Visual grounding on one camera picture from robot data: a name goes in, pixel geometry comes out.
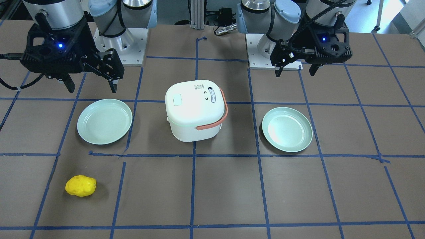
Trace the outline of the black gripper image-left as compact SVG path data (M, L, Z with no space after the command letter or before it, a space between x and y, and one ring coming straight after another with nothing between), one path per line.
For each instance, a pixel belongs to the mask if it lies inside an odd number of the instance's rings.
M92 38L85 16L73 26L53 29L46 16L36 16L41 24L33 24L27 36L26 49L20 63L30 72L59 77L68 92L75 91L75 83L68 74L93 72L108 81L112 93L117 92L118 82L125 69L117 50L110 48L99 52Z

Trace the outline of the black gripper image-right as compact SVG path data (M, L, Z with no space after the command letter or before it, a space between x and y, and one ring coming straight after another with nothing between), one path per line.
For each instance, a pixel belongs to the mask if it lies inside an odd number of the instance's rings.
M343 63L352 57L349 29L345 16L338 15L332 26L311 23L300 34L300 43L305 48L294 48L287 41L279 39L270 55L275 67L275 76L280 77L283 68L298 59L305 59L314 76L321 64Z

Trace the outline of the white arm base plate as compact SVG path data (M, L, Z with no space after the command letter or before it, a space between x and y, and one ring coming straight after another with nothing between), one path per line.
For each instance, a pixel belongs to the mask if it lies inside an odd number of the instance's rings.
M100 36L99 29L94 34L94 42L100 52L115 49L124 66L143 66L149 29L130 28L121 36L108 38Z
M249 68L257 70L275 70L270 61L270 55L275 47L265 34L246 34L246 50Z

